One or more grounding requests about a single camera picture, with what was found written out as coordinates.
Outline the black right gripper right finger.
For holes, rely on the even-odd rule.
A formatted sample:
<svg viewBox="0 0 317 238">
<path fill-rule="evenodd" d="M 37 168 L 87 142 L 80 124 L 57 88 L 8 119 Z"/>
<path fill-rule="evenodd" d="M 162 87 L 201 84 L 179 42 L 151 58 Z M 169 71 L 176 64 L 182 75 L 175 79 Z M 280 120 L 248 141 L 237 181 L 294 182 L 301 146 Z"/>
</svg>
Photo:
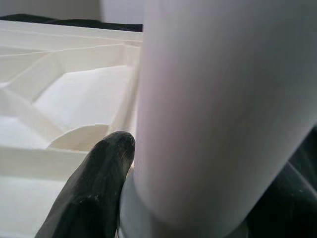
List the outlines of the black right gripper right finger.
<svg viewBox="0 0 317 238">
<path fill-rule="evenodd" d="M 315 238 L 317 192 L 287 163 L 247 216 L 251 238 Z"/>
</svg>

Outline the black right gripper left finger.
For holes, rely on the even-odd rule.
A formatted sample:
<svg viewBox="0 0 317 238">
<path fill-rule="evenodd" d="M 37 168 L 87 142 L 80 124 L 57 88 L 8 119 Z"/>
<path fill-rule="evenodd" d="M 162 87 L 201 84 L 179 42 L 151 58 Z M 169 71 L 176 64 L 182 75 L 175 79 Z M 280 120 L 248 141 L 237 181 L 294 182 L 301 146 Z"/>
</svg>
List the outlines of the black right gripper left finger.
<svg viewBox="0 0 317 238">
<path fill-rule="evenodd" d="M 129 132 L 117 131 L 99 141 L 67 180 L 36 237 L 113 238 L 134 153 Z"/>
</svg>

